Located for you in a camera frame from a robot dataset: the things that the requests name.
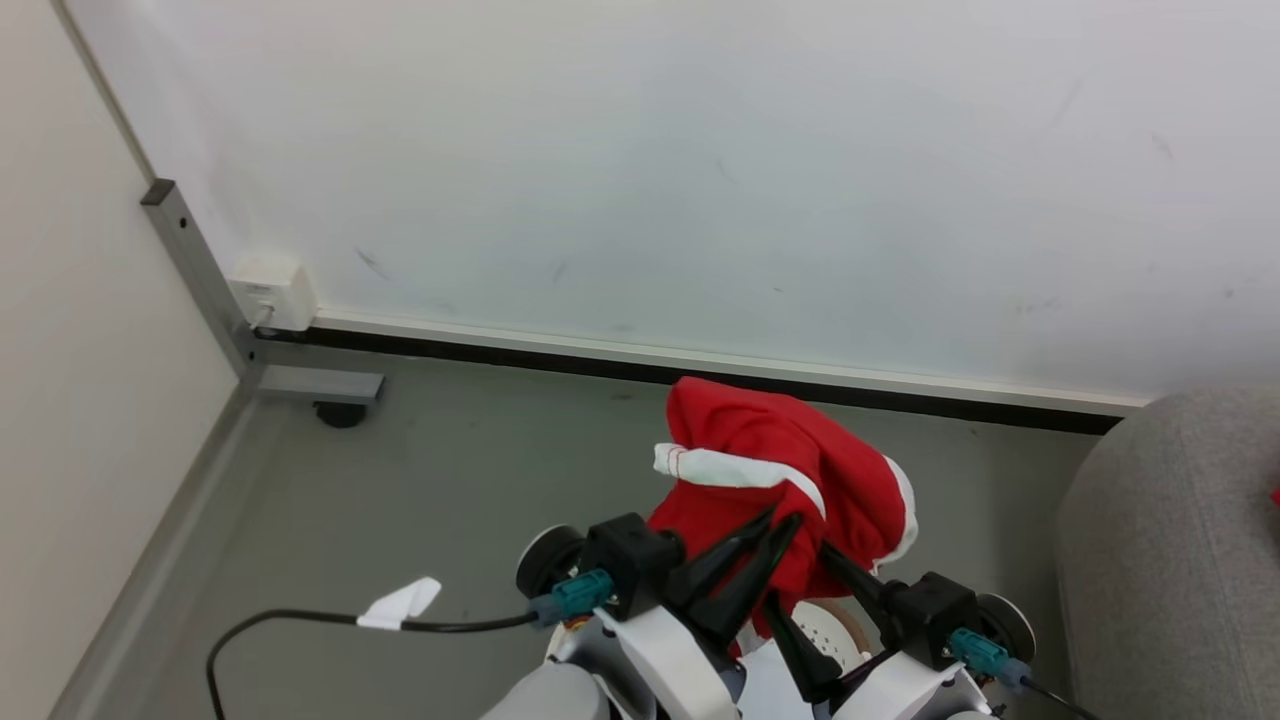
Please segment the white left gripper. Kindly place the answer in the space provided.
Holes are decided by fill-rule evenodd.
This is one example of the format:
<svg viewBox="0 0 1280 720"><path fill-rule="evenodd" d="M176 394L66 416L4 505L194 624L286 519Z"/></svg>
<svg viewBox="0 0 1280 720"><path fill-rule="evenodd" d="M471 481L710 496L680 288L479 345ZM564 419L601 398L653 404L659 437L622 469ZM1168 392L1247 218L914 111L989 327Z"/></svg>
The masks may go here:
<svg viewBox="0 0 1280 720"><path fill-rule="evenodd" d="M773 516L765 510L672 570L663 605L690 612L707 639L731 644L803 521L795 512L773 525ZM598 609L585 623L554 630L548 660L586 673L604 700L602 720L741 720L742 674L721 670L663 607L625 621Z"/></svg>

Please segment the white laundry basket brown rim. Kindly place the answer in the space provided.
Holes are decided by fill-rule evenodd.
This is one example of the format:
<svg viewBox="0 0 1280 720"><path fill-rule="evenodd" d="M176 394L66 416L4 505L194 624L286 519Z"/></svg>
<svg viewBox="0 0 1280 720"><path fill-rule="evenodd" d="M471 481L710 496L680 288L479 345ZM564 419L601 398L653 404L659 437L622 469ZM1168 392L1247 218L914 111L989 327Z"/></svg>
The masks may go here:
<svg viewBox="0 0 1280 720"><path fill-rule="evenodd" d="M824 656L846 674L870 660L870 644L860 623L833 600L797 603L792 620ZM814 720L786 667L774 641L764 641L741 660L746 682L739 698L742 720Z"/></svg>

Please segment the white and black baseboard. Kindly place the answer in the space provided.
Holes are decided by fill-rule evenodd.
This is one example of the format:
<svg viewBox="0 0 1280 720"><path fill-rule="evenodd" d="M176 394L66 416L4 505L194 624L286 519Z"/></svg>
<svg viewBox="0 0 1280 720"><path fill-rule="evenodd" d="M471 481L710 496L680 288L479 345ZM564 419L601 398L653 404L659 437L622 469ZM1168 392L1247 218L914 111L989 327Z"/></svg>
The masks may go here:
<svg viewBox="0 0 1280 720"><path fill-rule="evenodd" d="M438 322L396 322L324 311L306 331L259 329L268 342L401 357L509 366L669 386L700 377L808 402L941 416L1005 427L1101 436L1146 398L1044 389L819 363L746 357L621 341L489 331Z"/></svg>

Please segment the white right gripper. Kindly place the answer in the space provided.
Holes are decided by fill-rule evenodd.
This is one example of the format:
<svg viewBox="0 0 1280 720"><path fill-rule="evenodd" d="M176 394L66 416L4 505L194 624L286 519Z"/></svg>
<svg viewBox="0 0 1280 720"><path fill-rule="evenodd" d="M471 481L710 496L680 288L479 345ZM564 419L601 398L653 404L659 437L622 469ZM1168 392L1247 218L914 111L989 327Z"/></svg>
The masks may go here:
<svg viewBox="0 0 1280 720"><path fill-rule="evenodd" d="M824 541L818 553L820 566L854 597L867 612L884 609L884 583ZM797 624L769 592L763 614L773 641L801 700L827 705L841 691L845 666L836 652L847 648L847 624L826 601L801 602L801 615L812 620L813 633ZM872 669L861 685L829 712L831 720L992 720L992 706L965 666L951 662L934 670L904 652L888 656Z"/></svg>

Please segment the white wall socket box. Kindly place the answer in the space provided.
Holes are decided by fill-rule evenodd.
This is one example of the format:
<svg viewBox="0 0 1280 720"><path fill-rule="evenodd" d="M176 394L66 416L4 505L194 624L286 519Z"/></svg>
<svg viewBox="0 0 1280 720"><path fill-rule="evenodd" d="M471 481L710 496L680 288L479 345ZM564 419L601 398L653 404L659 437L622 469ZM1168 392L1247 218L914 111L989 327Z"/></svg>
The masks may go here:
<svg viewBox="0 0 1280 720"><path fill-rule="evenodd" d="M291 255L247 254L228 275L228 284L251 331L303 332L317 315L308 274Z"/></svg>

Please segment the grey aluminium frame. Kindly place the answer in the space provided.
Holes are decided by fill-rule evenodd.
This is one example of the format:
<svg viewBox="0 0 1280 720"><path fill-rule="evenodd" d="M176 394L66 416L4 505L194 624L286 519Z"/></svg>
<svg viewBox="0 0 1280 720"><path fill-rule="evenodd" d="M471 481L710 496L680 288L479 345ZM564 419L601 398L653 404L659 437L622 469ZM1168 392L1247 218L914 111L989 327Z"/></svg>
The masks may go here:
<svg viewBox="0 0 1280 720"><path fill-rule="evenodd" d="M172 179L155 179L140 200L233 372L252 395L303 402L372 406L385 377L270 363L233 297L198 223Z"/></svg>

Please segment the red and white garment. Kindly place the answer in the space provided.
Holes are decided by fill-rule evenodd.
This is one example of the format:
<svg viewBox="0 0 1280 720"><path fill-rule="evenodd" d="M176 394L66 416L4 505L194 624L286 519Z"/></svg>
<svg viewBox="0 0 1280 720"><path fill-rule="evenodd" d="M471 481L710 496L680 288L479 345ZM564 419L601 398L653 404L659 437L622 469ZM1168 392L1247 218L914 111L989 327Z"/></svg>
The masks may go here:
<svg viewBox="0 0 1280 720"><path fill-rule="evenodd" d="M801 524L769 580L781 607L841 598L819 564L823 543L872 573L919 534L914 489L900 465L815 407L786 395L684 378L666 405L669 441L654 468L675 479L649 516L690 556L767 510Z"/></svg>

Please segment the grey fabric sofa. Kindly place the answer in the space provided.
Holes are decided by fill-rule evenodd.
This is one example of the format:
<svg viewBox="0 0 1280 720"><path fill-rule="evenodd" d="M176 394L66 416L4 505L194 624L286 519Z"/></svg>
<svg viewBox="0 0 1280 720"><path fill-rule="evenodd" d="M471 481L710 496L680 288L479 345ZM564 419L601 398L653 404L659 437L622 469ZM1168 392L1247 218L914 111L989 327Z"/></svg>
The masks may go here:
<svg viewBox="0 0 1280 720"><path fill-rule="evenodd" d="M1280 388L1120 421L1056 518L1071 683L1103 720L1280 720Z"/></svg>

